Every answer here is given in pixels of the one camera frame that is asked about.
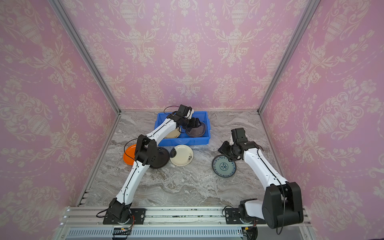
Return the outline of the blue patterned porcelain plate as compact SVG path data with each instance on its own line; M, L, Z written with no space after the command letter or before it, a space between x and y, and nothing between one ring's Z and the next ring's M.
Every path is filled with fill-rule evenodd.
M229 178L236 173L237 166L235 162L230 162L225 155L218 155L212 161L212 169L219 177Z

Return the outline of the cream plate with flowers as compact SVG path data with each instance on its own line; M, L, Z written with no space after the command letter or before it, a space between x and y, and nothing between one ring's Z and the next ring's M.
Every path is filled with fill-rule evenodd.
M193 158L193 150L187 145L175 146L170 152L171 162L179 167L188 165Z

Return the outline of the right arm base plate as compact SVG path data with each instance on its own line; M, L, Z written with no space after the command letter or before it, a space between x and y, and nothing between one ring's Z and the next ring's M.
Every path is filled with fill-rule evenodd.
M266 224L263 219L256 217L241 217L240 211L238 208L233 208L230 206L225 206L222 210L222 215L225 218L227 225L262 225Z

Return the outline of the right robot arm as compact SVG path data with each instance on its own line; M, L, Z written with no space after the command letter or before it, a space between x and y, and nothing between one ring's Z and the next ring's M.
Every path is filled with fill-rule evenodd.
M244 161L254 171L264 190L262 201L243 200L239 204L240 218L248 223L264 220L271 229L304 222L302 191L296 182L289 182L266 159L262 147L248 140L243 128L231 130L233 143L225 141L218 149L231 162Z

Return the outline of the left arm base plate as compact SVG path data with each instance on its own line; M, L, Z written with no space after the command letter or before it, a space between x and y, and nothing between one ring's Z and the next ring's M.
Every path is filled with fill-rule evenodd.
M143 225L146 217L146 209L133 208L127 211L123 211L120 218L112 214L110 210L107 210L103 220L104 225Z

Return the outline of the brownish glass plate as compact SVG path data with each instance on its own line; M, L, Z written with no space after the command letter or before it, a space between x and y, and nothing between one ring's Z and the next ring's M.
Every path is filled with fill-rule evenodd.
M191 138L199 138L204 136L206 129L206 124L204 122L200 122L199 127L186 129L186 134Z

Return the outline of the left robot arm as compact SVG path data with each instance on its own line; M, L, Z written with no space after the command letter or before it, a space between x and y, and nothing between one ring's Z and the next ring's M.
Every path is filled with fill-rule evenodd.
M97 218L103 219L104 224L133 225L134 214L131 211L135 192L146 171L161 163L158 144L172 131L181 127L183 129L197 128L201 125L198 118L193 117L192 107L180 105L177 111L167 115L166 119L152 132L139 135L136 138L136 150L134 164L119 193L113 198L107 209L101 211L106 213Z

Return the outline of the cream plate with characters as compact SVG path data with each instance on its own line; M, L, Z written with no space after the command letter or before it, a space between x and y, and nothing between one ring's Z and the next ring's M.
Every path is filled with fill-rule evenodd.
M180 129L180 128L177 128L177 129L173 130L172 132L170 132L170 133L165 137L165 139L176 139L176 138L178 138L180 135L181 135L181 129Z

